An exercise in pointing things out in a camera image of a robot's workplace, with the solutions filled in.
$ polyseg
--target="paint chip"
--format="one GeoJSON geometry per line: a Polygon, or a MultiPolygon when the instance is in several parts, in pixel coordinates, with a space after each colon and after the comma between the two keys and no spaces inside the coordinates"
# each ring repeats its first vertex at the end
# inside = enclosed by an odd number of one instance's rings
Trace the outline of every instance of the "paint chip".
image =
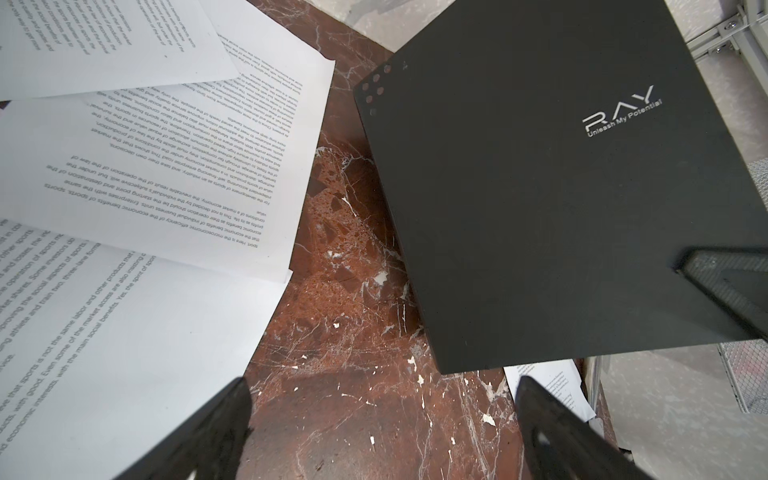
{"type": "Polygon", "coordinates": [[[379,286],[384,285],[384,282],[386,281],[387,274],[384,270],[380,271],[378,275],[373,277],[373,281],[378,283],[379,286]]]}
{"type": "Polygon", "coordinates": [[[491,416],[490,416],[489,414],[487,414],[487,413],[483,413],[483,414],[482,414],[482,421],[483,421],[483,422],[485,422],[485,423],[487,423],[487,424],[489,424],[489,425],[493,425],[493,426],[496,426],[496,422],[494,422],[494,421],[493,421],[493,417],[491,417],[491,416]]]}

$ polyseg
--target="marble surface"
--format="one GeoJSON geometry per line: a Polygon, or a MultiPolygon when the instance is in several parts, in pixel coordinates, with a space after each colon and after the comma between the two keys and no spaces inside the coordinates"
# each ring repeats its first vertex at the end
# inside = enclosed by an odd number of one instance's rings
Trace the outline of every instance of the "marble surface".
{"type": "Polygon", "coordinates": [[[714,345],[611,356],[619,446],[655,478],[768,478],[768,415],[742,413],[714,345]]]}
{"type": "Polygon", "coordinates": [[[526,478],[503,372],[440,376],[409,292],[351,92],[390,53],[302,0],[253,4],[336,71],[239,478],[526,478]]]}

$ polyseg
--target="wire mesh panel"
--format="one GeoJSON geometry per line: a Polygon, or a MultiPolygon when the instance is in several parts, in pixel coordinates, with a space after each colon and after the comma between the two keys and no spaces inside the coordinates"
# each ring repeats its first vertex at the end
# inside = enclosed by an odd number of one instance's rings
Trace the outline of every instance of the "wire mesh panel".
{"type": "MultiPolygon", "coordinates": [[[[768,205],[768,158],[750,164],[749,169],[768,205]]],[[[721,343],[718,349],[742,411],[768,415],[768,343],[729,342],[721,343]]]]}

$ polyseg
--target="gray metal frame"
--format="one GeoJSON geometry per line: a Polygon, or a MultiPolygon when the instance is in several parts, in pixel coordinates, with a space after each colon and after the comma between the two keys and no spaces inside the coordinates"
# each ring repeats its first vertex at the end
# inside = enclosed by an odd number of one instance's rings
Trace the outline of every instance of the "gray metal frame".
{"type": "Polygon", "coordinates": [[[607,356],[590,356],[584,359],[584,387],[587,391],[589,406],[595,412],[598,410],[600,372],[603,366],[603,358],[607,358],[607,356]]]}
{"type": "Polygon", "coordinates": [[[739,13],[687,43],[694,60],[731,48],[768,95],[768,0],[744,0],[739,13]]]}

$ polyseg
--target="white paper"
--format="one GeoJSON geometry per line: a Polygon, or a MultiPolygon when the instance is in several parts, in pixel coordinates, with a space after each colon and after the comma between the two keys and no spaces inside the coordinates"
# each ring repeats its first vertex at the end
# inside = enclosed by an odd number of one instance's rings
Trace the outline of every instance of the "white paper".
{"type": "Polygon", "coordinates": [[[243,375],[285,287],[0,220],[0,478],[119,474],[243,375]]]}
{"type": "Polygon", "coordinates": [[[509,389],[512,392],[512,398],[517,397],[520,378],[523,375],[528,375],[539,382],[582,421],[586,422],[594,418],[594,410],[589,406],[584,393],[581,392],[581,376],[573,360],[506,366],[504,373],[507,376],[507,384],[509,384],[509,389]]]}
{"type": "Polygon", "coordinates": [[[197,0],[7,0],[0,65],[0,100],[238,75],[197,0]]]}
{"type": "Polygon", "coordinates": [[[282,281],[333,62],[244,0],[205,0],[234,81],[14,101],[0,217],[282,281]]]}

